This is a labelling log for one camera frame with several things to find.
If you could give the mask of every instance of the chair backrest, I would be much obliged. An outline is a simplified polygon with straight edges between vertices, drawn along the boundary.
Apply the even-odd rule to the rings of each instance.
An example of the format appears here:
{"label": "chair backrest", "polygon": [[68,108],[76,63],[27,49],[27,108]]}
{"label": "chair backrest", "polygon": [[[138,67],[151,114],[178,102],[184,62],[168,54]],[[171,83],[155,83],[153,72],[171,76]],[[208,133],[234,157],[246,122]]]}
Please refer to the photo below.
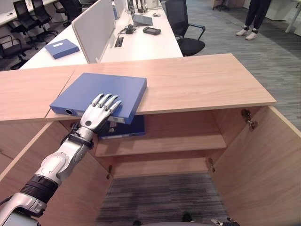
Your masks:
{"label": "chair backrest", "polygon": [[51,16],[45,10],[43,0],[32,0],[32,6],[33,6],[34,14],[37,17],[39,17],[39,16],[48,16],[51,19]]}
{"label": "chair backrest", "polygon": [[74,20],[81,14],[81,5],[79,7],[74,0],[60,0],[60,3],[67,12],[68,21]]}
{"label": "chair backrest", "polygon": [[32,17],[27,9],[25,0],[15,1],[14,8],[19,21],[31,20]]}
{"label": "chair backrest", "polygon": [[174,34],[184,36],[189,26],[186,0],[167,0],[165,7]]}

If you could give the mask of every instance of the cabinet hinge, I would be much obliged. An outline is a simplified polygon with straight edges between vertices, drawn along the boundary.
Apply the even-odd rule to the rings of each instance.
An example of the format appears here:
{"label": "cabinet hinge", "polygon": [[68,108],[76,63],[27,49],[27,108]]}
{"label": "cabinet hinge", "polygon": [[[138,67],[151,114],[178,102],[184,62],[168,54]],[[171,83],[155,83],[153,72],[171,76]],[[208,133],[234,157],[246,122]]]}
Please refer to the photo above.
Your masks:
{"label": "cabinet hinge", "polygon": [[212,169],[212,172],[214,173],[215,172],[215,168],[213,166],[213,160],[212,160],[212,158],[209,158],[208,161],[209,161],[210,169]]}
{"label": "cabinet hinge", "polygon": [[108,170],[108,174],[107,174],[107,179],[110,179],[112,170],[113,170],[113,166],[110,165],[110,166],[109,166],[109,170]]}
{"label": "cabinet hinge", "polygon": [[245,120],[245,122],[247,124],[249,124],[249,130],[253,131],[258,125],[259,123],[257,121],[252,121],[251,119],[251,112],[247,109],[243,109],[241,110],[241,116],[243,117],[243,119]]}

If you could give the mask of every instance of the robotic arm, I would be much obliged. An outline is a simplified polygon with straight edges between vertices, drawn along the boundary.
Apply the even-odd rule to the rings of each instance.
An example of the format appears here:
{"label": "robotic arm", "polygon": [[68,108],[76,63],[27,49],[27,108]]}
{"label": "robotic arm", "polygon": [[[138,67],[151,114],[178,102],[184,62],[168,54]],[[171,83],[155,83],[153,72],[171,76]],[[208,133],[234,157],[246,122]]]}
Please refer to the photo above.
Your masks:
{"label": "robotic arm", "polygon": [[37,220],[45,212],[47,203],[77,163],[93,148],[92,135],[102,130],[109,116],[120,105],[113,102],[117,95],[99,94],[89,105],[75,127],[62,141],[60,148],[44,159],[41,167],[22,190],[12,197],[0,211],[0,226],[38,226]]}

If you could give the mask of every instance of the black shoe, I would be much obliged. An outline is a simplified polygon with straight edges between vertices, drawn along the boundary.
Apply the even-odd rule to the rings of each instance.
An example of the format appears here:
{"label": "black shoe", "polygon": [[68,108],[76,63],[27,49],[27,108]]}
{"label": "black shoe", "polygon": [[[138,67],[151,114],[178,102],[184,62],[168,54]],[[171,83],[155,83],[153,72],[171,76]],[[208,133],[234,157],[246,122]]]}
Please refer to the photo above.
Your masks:
{"label": "black shoe", "polygon": [[141,224],[141,222],[140,222],[139,220],[135,220],[135,221],[133,222],[133,225],[135,225],[135,226],[140,226],[140,225],[142,225],[142,224]]}
{"label": "black shoe", "polygon": [[182,218],[182,222],[191,222],[191,221],[192,221],[192,218],[191,218],[190,213],[185,212],[183,215],[183,218]]}

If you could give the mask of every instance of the black pants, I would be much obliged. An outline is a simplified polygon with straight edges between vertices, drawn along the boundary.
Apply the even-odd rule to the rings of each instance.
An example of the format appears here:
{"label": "black pants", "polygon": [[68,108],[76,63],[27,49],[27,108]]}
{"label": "black pants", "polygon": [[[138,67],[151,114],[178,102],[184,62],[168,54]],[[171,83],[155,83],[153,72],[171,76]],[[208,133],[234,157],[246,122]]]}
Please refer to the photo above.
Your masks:
{"label": "black pants", "polygon": [[249,12],[246,17],[246,26],[250,26],[254,20],[254,28],[258,29],[262,24],[269,9],[271,0],[251,0]]}

